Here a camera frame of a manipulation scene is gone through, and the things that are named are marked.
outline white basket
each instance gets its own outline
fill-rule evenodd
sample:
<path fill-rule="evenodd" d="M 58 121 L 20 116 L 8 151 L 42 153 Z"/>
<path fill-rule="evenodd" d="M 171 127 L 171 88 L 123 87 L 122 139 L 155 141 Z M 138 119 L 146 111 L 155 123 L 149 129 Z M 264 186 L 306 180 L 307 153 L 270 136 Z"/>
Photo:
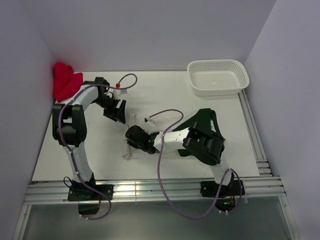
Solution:
<path fill-rule="evenodd" d="M 198 96 L 238 94 L 249 85 L 245 67 L 236 60 L 203 60 L 187 67 L 192 91 Z"/>

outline dark green fabric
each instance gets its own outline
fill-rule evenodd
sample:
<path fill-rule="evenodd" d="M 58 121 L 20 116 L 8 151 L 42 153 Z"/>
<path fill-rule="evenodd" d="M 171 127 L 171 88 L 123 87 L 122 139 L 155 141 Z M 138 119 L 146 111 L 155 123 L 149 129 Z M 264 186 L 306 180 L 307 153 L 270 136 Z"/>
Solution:
<path fill-rule="evenodd" d="M 218 127 L 217 114 L 210 108 L 199 109 L 199 111 L 195 115 L 190 117 L 185 122 L 181 123 L 173 130 L 173 132 L 189 128 L 190 125 L 194 122 L 198 122 L 201 125 L 211 129 L 211 120 L 213 121 L 215 132 L 221 135 Z M 187 157 L 191 155 L 186 149 L 179 149 L 178 152 L 181 157 Z"/>

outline perforated basket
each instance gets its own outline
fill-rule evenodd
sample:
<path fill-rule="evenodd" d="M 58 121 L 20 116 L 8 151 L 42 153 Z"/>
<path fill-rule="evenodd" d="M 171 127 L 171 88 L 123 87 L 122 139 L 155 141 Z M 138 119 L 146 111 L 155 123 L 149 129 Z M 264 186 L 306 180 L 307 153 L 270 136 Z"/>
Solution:
<path fill-rule="evenodd" d="M 198 96 L 238 94 L 249 85 L 245 67 L 236 60 L 193 61 L 187 72 L 192 91 Z"/>

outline red cloth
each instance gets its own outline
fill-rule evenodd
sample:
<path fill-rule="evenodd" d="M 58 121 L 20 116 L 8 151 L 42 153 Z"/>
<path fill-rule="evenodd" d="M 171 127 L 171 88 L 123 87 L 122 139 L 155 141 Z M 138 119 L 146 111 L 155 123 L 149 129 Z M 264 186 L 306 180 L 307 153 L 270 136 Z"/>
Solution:
<path fill-rule="evenodd" d="M 82 72 L 74 73 L 72 66 L 62 62 L 54 65 L 53 96 L 60 103 L 78 92 L 84 76 Z"/>

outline purple cable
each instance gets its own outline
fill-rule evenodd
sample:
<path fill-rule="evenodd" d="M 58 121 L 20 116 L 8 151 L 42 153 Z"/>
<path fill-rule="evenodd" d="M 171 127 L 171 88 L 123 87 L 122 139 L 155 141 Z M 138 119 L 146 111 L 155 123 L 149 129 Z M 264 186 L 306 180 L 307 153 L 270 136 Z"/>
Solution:
<path fill-rule="evenodd" d="M 165 143 L 165 136 L 164 136 L 164 135 L 166 134 L 166 132 L 167 132 L 170 128 L 172 128 L 174 125 L 176 125 L 176 124 L 178 124 L 179 122 L 181 122 L 181 120 L 184 118 L 184 114 L 183 114 L 182 111 L 177 110 L 177 109 L 167 109 L 167 110 L 163 110 L 163 111 L 160 111 L 160 112 L 157 112 L 157 113 L 151 115 L 150 118 L 152 118 L 152 117 L 154 117 L 154 116 L 156 116 L 156 115 L 165 113 L 165 112 L 178 112 L 178 113 L 181 114 L 180 119 L 179 119 L 178 121 L 176 121 L 175 123 L 171 124 L 170 126 L 168 126 L 168 127 L 163 131 L 163 135 L 162 135 L 162 137 L 161 137 L 161 148 L 160 148 L 160 152 L 159 152 L 159 157 L 158 157 L 158 163 L 157 163 L 156 173 L 157 173 L 158 182 L 159 182 L 161 191 L 162 191 L 162 193 L 163 193 L 166 201 L 167 201 L 167 202 L 169 203 L 169 205 L 170 205 L 178 214 L 180 214 L 182 217 L 185 217 L 185 218 L 191 219 L 191 220 L 199 220 L 199 219 L 202 219 L 202 218 L 204 218 L 205 216 L 207 216 L 207 215 L 211 212 L 211 210 L 214 208 L 214 206 L 215 206 L 215 204 L 216 204 L 216 202 L 217 202 L 217 200 L 218 200 L 218 197 L 219 197 L 219 193 L 220 193 L 220 190 L 221 190 L 221 187 L 222 187 L 222 183 L 224 182 L 224 179 L 225 179 L 227 173 L 231 170 L 232 172 L 234 172 L 234 174 L 235 174 L 236 177 L 238 178 L 239 187 L 240 187 L 239 202 L 238 202 L 238 204 L 233 208 L 233 210 L 234 210 L 234 209 L 239 205 L 239 203 L 240 203 L 240 201 L 241 201 L 241 198 L 242 198 L 242 186 L 241 186 L 241 182 L 240 182 L 240 178 L 239 178 L 238 174 L 237 174 L 236 171 L 233 170 L 232 168 L 228 168 L 228 169 L 224 172 L 224 174 L 223 174 L 223 176 L 222 176 L 222 179 L 221 179 L 221 182 L 220 182 L 220 184 L 219 184 L 218 190 L 217 190 L 216 195 L 215 195 L 215 197 L 214 197 L 214 200 L 213 200 L 212 205 L 209 207 L 209 209 L 208 209 L 204 214 L 202 214 L 202 215 L 200 215 L 200 216 L 189 216 L 189 215 L 186 215 L 185 213 L 183 213 L 182 211 L 180 211 L 180 209 L 177 208 L 177 207 L 174 205 L 174 203 L 169 199 L 169 197 L 168 197 L 168 195 L 167 195 L 167 193 L 166 193 L 166 190 L 165 190 L 165 188 L 164 188 L 164 186 L 163 186 L 163 184 L 162 184 L 161 177 L 160 177 L 160 162 L 161 162 L 161 156 L 162 156 L 162 153 L 163 153 L 163 150 L 164 150 L 164 143 Z"/>
<path fill-rule="evenodd" d="M 72 164 L 73 164 L 74 170 L 75 170 L 75 172 L 77 173 L 77 176 L 78 176 L 80 182 L 81 182 L 87 189 L 89 189 L 89 190 L 91 190 L 91 191 L 93 191 L 93 192 L 101 195 L 102 197 L 104 197 L 104 198 L 109 202 L 109 209 L 108 209 L 108 211 L 107 211 L 105 214 L 103 214 L 103 215 L 101 215 L 101 216 L 98 216 L 98 217 L 85 217 L 85 216 L 81 216 L 81 217 L 83 217 L 84 219 L 88 219 L 88 220 L 99 220 L 99 219 L 104 218 L 104 217 L 107 216 L 107 215 L 109 214 L 109 212 L 111 211 L 111 201 L 110 201 L 110 199 L 109 199 L 105 194 L 103 194 L 102 192 L 100 192 L 100 191 L 98 191 L 98 190 L 90 187 L 89 185 L 87 185 L 87 184 L 85 183 L 85 181 L 82 179 L 82 177 L 80 176 L 80 172 L 79 172 L 79 169 L 78 169 L 78 166 L 77 166 L 77 163 L 76 163 L 76 159 L 75 159 L 73 150 L 72 150 L 71 147 L 68 146 L 68 144 L 66 143 L 65 138 L 64 138 L 63 133 L 62 133 L 62 115 L 63 115 L 64 110 L 65 110 L 69 105 L 71 105 L 72 103 L 74 103 L 75 100 L 76 100 L 84 91 L 86 91 L 86 90 L 89 89 L 89 88 L 92 88 L 92 87 L 106 87 L 106 88 L 108 88 L 108 89 L 117 89 L 117 90 L 125 90 L 125 89 L 132 88 L 134 85 L 136 85 L 136 83 L 137 83 L 137 81 L 138 81 L 138 77 L 137 77 L 134 73 L 128 73 L 128 74 L 126 74 L 125 76 L 123 76 L 123 77 L 120 79 L 120 81 L 122 81 L 122 80 L 123 80 L 125 77 L 127 77 L 127 76 L 134 76 L 134 77 L 135 77 L 134 83 L 133 83 L 132 85 L 130 85 L 130 86 L 127 86 L 127 87 L 121 87 L 121 88 L 119 87 L 119 88 L 116 88 L 116 87 L 109 86 L 109 85 L 104 85 L 104 84 L 91 84 L 91 85 L 88 85 L 87 87 L 85 87 L 85 88 L 83 88 L 81 91 L 79 91 L 79 92 L 74 96 L 74 98 L 73 98 L 71 101 L 69 101 L 68 103 L 66 103 L 66 104 L 62 107 L 62 109 L 61 109 L 61 111 L 60 111 L 60 113 L 59 113 L 58 130 L 59 130 L 59 135 L 60 135 L 60 138 L 61 138 L 61 142 L 62 142 L 63 146 L 66 147 L 66 148 L 70 151 L 70 156 L 71 156 L 71 159 L 72 159 Z"/>

